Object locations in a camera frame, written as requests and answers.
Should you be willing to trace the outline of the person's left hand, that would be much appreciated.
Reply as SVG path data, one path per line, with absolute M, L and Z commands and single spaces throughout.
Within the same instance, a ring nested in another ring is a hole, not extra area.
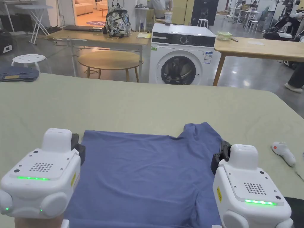
M 15 218 L 15 228 L 61 228 L 63 214 L 51 219 Z

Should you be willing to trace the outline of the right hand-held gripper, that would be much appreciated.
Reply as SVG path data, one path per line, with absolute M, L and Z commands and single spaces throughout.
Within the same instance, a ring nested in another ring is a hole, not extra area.
M 212 157 L 213 193 L 221 228 L 292 228 L 292 210 L 270 176 L 258 166 L 252 145 L 221 141 Z

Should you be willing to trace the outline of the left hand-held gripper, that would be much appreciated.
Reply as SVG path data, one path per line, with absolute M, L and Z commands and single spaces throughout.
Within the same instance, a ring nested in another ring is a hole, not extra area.
M 51 219 L 64 213 L 80 179 L 86 148 L 67 129 L 48 129 L 0 185 L 0 212 L 15 218 Z

